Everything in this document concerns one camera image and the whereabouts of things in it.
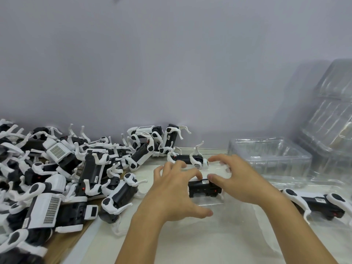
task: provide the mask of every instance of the table surface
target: table surface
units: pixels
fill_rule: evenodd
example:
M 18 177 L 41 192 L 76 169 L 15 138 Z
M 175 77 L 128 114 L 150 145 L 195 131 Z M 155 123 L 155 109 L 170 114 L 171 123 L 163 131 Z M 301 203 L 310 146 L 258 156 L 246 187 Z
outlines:
M 189 149 L 183 149 L 183 153 L 189 153 Z M 226 153 L 226 150 L 203 149 L 201 153 L 208 158 L 210 155 Z M 139 186 L 141 192 L 149 190 L 153 183 L 153 170 L 165 161 L 165 158 L 148 160 L 135 172 L 138 180 L 148 180 L 148 183 Z M 202 173 L 203 176 L 208 173 L 227 176 L 225 169 L 219 165 L 210 165 L 209 170 Z M 121 229 L 128 229 L 140 200 L 134 199 L 132 203 L 133 206 L 122 216 Z M 268 245 L 258 220 L 253 215 L 248 217 L 248 210 L 253 209 L 251 206 L 225 195 L 223 204 L 211 206 L 213 217 L 167 222 L 159 237 L 155 263 L 285 263 L 282 255 Z M 348 235 L 346 239 L 351 241 L 350 233 Z M 97 218 L 63 264 L 113 264 L 124 239 L 124 236 L 115 236 L 111 226 Z M 339 263 L 352 263 L 351 249 L 344 250 L 342 257 L 339 256 Z

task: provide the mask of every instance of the gray wall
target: gray wall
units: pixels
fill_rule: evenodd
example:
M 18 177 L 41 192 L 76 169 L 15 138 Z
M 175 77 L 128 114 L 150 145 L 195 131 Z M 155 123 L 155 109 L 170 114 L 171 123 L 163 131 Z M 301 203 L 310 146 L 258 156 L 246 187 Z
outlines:
M 90 137 L 185 124 L 181 146 L 290 136 L 352 0 L 0 0 L 0 118 Z

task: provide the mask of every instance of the barcode label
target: barcode label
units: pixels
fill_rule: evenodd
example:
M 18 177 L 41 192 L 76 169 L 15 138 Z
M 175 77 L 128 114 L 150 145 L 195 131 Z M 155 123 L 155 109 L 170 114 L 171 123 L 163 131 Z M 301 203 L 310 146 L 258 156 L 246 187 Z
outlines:
M 326 204 L 325 199 L 316 198 L 315 200 L 316 200 L 317 202 L 319 202 L 319 203 L 324 203 L 324 204 Z
M 23 225 L 22 225 L 22 229 L 25 229 L 28 227 L 28 222 L 29 222 L 29 218 L 25 218 Z

